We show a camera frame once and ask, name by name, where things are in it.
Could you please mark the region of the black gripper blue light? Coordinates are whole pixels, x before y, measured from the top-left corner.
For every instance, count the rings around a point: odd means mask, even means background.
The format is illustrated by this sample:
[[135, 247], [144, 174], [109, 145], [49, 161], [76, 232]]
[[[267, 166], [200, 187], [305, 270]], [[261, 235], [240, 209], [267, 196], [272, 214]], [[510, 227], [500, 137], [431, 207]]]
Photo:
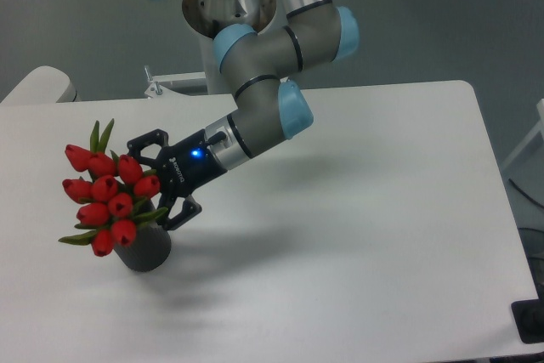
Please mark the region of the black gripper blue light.
[[[202, 206], [191, 194], [227, 170], [213, 156], [204, 129], [175, 145], [169, 145], [168, 139], [166, 131], [155, 129], [129, 140], [127, 154], [139, 164], [156, 170], [161, 185], [158, 206], [167, 209], [156, 222], [164, 230], [177, 230], [202, 211]], [[157, 156], [144, 156], [143, 150], [152, 145], [161, 148]], [[174, 214], [173, 208], [178, 201], [181, 201], [181, 208]]]

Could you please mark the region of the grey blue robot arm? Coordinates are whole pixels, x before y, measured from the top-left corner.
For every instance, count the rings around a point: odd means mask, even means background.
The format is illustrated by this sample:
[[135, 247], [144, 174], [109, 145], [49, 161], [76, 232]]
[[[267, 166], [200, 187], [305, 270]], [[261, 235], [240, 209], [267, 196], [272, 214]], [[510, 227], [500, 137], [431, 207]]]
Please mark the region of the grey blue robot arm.
[[132, 157], [156, 170], [165, 230], [200, 212], [196, 189], [308, 128], [314, 117], [292, 75], [343, 59], [360, 43], [356, 18], [332, 0], [281, 0], [287, 23], [268, 32], [258, 29], [258, 0], [194, 1], [236, 108], [175, 145], [159, 129], [128, 143]]

